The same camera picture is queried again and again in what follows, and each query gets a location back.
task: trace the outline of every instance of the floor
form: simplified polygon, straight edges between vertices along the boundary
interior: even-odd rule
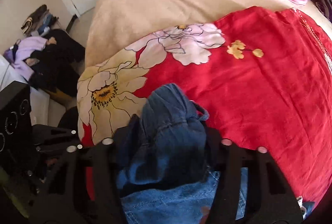
[[[81,15],[73,24],[73,27],[71,28],[69,35],[72,37],[72,39],[76,40],[78,43],[80,43],[83,47],[86,47],[86,42],[88,40],[89,35],[89,28],[92,21],[94,9],[91,9],[87,12],[85,12],[83,15]],[[84,61],[80,62],[78,64],[73,65],[74,69],[78,74],[82,74],[85,68]],[[76,106],[76,98],[73,98],[71,101],[68,101],[65,104],[66,110]]]

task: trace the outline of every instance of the red floral duvet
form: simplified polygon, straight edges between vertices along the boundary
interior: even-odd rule
[[[251,7],[211,24],[154,32],[78,83],[84,145],[112,137],[146,98],[176,83],[238,146],[265,146],[296,196],[321,200],[332,181],[332,42],[304,13]]]

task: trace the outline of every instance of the yellow flower print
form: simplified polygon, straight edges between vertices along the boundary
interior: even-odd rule
[[[239,50],[237,47],[227,46],[227,53],[232,54],[236,59],[243,59],[244,55],[242,54],[242,50]]]
[[[133,93],[144,86],[149,69],[135,62],[136,53],[123,49],[81,75],[77,84],[80,138],[84,135],[83,123],[90,125],[92,141],[97,144],[127,126],[133,114],[140,115],[146,99]]]
[[[240,50],[244,50],[244,48],[246,47],[246,45],[241,42],[240,40],[236,40],[231,44],[232,47],[234,48],[238,48]]]
[[[188,25],[185,25],[185,24],[178,25],[178,29],[180,29],[180,30],[187,29],[187,27],[188,27]]]
[[[264,55],[264,52],[261,49],[254,49],[252,53],[259,58],[262,58]]]
[[[264,55],[264,52],[261,49],[246,49],[246,45],[241,42],[240,40],[235,40],[233,43],[231,43],[230,46],[227,46],[227,53],[232,54],[236,59],[243,59],[244,54],[243,51],[250,50],[252,53],[258,57],[262,58]]]

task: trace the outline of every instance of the lavender clothing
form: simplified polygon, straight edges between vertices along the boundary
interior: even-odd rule
[[[15,63],[29,58],[31,53],[35,50],[43,50],[46,42],[47,39],[40,36],[31,36],[21,40],[19,48],[16,52]]]
[[[47,39],[40,36],[27,37],[19,43],[15,55],[15,61],[13,58],[13,51],[10,49],[5,51],[4,57],[17,73],[29,81],[34,71],[24,62],[24,60],[29,58],[35,50],[43,50],[46,42]]]

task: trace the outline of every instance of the black speaker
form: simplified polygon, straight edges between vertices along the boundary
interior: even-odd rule
[[[14,81],[0,91],[0,166],[34,170],[38,153],[32,143],[30,86]]]

